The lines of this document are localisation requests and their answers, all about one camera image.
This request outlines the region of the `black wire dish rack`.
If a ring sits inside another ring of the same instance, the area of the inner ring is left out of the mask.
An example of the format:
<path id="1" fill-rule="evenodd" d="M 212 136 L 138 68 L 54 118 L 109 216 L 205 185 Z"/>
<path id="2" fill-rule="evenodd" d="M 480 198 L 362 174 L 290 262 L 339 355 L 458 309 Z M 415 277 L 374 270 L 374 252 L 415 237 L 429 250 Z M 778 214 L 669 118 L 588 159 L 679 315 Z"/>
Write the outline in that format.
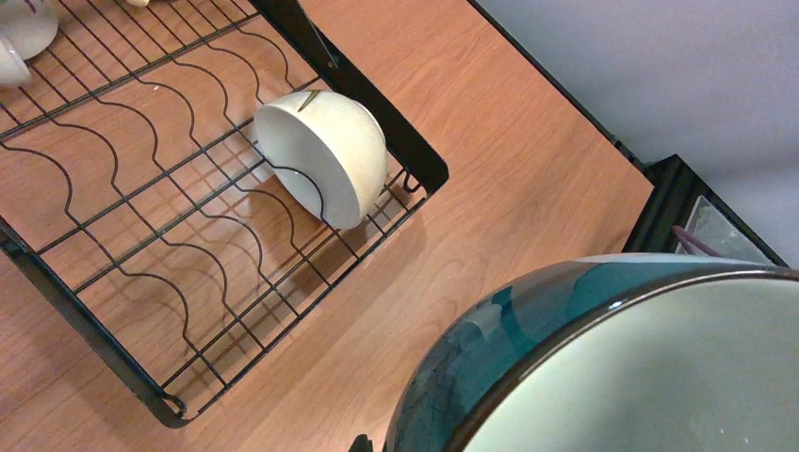
<path id="1" fill-rule="evenodd" d="M 1 91 L 1 249 L 167 428 L 240 382 L 448 180 L 441 155 L 297 1 L 53 1 Z M 354 229 L 306 211 L 257 107 L 331 89 L 374 112 L 388 174 Z"/>

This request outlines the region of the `tall patterned ceramic cup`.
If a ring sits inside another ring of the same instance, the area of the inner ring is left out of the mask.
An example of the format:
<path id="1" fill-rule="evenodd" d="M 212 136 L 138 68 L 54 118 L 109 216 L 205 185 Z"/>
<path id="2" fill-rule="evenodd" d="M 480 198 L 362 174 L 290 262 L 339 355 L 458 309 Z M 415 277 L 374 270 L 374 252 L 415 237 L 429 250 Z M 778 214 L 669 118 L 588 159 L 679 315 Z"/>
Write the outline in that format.
<path id="1" fill-rule="evenodd" d="M 1 86 L 19 87 L 31 79 L 25 62 L 54 41 L 58 13 L 53 1 L 1 2 Z"/>

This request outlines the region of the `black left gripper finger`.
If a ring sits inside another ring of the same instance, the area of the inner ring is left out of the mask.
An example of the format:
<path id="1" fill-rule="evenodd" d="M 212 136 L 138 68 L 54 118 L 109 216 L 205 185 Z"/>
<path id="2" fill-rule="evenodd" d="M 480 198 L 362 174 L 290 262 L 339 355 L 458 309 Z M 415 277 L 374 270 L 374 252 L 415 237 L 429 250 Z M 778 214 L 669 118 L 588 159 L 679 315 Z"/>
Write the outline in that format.
<path id="1" fill-rule="evenodd" d="M 359 434 L 357 435 L 350 448 L 349 452 L 373 452 L 374 446 L 373 442 L 369 439 L 366 434 Z"/>

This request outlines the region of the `yellow ceramic mug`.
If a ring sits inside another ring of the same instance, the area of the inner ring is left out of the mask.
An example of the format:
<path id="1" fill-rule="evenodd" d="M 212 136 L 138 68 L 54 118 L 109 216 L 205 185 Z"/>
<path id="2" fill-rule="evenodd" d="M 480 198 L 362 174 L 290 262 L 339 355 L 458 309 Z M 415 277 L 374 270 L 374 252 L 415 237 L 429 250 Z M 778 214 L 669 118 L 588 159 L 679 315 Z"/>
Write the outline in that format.
<path id="1" fill-rule="evenodd" d="M 125 0 L 128 5 L 131 5 L 135 8 L 147 8 L 150 4 L 150 0 Z"/>

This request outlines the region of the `white bowl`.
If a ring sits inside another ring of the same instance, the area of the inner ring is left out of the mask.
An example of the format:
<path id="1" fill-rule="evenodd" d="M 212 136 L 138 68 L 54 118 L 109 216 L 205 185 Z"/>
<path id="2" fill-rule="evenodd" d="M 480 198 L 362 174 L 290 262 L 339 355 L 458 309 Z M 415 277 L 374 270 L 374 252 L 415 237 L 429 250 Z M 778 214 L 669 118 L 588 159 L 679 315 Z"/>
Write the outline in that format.
<path id="1" fill-rule="evenodd" d="M 293 92 L 253 115 L 260 153 L 305 210 L 330 226 L 357 227 L 388 174 L 382 127 L 357 101 L 327 89 Z"/>
<path id="2" fill-rule="evenodd" d="M 546 266 L 432 345 L 387 451 L 794 451 L 798 273 L 668 253 Z"/>

